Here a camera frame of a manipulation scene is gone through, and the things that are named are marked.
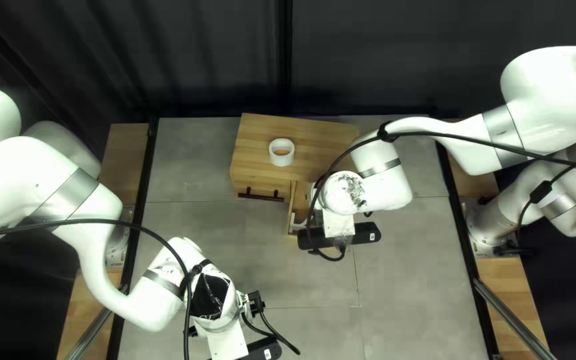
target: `gray tile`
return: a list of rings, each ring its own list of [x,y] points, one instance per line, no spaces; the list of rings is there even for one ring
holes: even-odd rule
[[[301,351],[297,356],[282,345],[282,359],[338,359],[364,358],[359,308],[329,307],[301,309],[268,309],[270,324]],[[260,319],[254,326],[265,330]],[[244,324],[246,342],[261,335]],[[184,312],[180,311],[171,324],[161,332],[151,333],[126,322],[119,349],[119,359],[180,359],[183,354]],[[191,359],[208,359],[210,353],[205,339],[192,338],[189,342]]]
[[[340,117],[340,121],[354,124],[360,128],[361,134],[366,134],[386,121],[411,116],[420,115],[345,115]],[[448,196],[434,139],[427,136],[402,137],[395,142],[395,148],[414,197]]]
[[[142,225],[168,240],[178,236],[195,241],[201,248],[244,238],[245,204],[242,201],[148,202]],[[161,244],[142,234],[135,257],[133,283],[161,250]]]
[[[259,290],[268,307],[357,306],[354,262],[299,250],[285,235],[287,214],[286,203],[264,200],[151,202],[143,224],[165,238],[192,239],[238,289]],[[133,281],[160,248],[142,236]]]
[[[381,241],[354,248],[366,359],[485,359],[448,200],[370,220]]]
[[[148,201],[236,199],[229,168],[239,119],[161,119]]]

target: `white cup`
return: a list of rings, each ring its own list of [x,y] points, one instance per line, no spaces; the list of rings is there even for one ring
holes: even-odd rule
[[[268,145],[270,162],[278,167],[286,167],[294,160],[294,144],[288,139],[274,139]]]

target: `black curtain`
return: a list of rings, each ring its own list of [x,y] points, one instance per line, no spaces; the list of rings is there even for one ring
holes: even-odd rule
[[[466,116],[553,45],[576,45],[576,2],[0,0],[0,86],[98,156],[153,116]]]

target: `wooden cabinet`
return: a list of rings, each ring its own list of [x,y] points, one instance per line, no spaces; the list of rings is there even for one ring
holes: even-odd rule
[[[289,117],[244,113],[241,116],[235,151],[230,163],[230,178],[235,190],[255,195],[278,196],[288,202],[291,182],[311,183],[359,136],[355,126]],[[287,167],[270,162],[268,145],[277,138],[294,143],[294,161]],[[342,169],[354,170],[346,159]]]

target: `silver joint ring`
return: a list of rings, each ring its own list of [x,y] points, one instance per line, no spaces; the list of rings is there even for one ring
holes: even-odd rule
[[[68,219],[98,187],[99,182],[78,168],[57,191],[44,201],[30,216],[36,223]],[[53,232],[57,226],[46,228]]]
[[[396,158],[394,160],[390,160],[388,162],[385,162],[383,164],[379,164],[377,166],[371,167],[368,170],[364,170],[362,172],[359,173],[359,176],[361,176],[363,179],[365,179],[368,176],[373,176],[375,174],[379,174],[380,172],[384,172],[386,170],[389,170],[391,168],[394,168],[396,166],[401,165],[401,160],[399,158]]]
[[[541,208],[541,212],[543,212],[543,215],[548,218],[548,220],[552,220],[575,206],[576,200],[574,200],[568,193],[564,193]]]
[[[488,130],[488,135],[493,143],[514,146],[524,149],[522,139],[515,126],[510,111],[506,105],[498,106],[481,114]],[[516,152],[501,150],[495,148],[497,158],[502,168],[510,167],[515,164],[523,163],[528,160],[526,155],[517,154]]]

